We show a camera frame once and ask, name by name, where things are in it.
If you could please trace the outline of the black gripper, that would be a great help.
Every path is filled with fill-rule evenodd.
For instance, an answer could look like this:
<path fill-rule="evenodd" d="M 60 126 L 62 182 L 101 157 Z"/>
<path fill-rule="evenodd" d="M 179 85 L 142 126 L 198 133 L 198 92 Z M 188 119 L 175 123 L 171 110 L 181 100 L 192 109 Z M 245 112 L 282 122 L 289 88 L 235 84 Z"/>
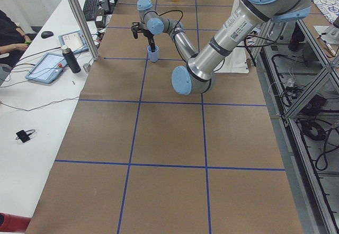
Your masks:
<path fill-rule="evenodd" d="M 148 43 L 149 43 L 151 52 L 155 52 L 156 45 L 154 41 L 154 35 L 149 30 L 143 30 L 143 35 L 148 38 Z"/>

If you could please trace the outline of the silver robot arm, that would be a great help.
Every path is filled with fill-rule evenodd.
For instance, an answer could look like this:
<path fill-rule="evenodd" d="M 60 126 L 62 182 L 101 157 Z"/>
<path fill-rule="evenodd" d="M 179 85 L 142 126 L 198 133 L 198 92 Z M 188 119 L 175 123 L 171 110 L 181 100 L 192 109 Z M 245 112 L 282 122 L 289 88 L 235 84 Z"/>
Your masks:
<path fill-rule="evenodd" d="M 214 85 L 214 69 L 261 23 L 286 22 L 307 17 L 311 0 L 239 0 L 209 43 L 200 51 L 192 45 L 178 21 L 162 17 L 150 0 L 139 0 L 140 26 L 152 35 L 167 33 L 182 55 L 185 66 L 172 72 L 172 86 L 181 95 L 202 94 Z"/>

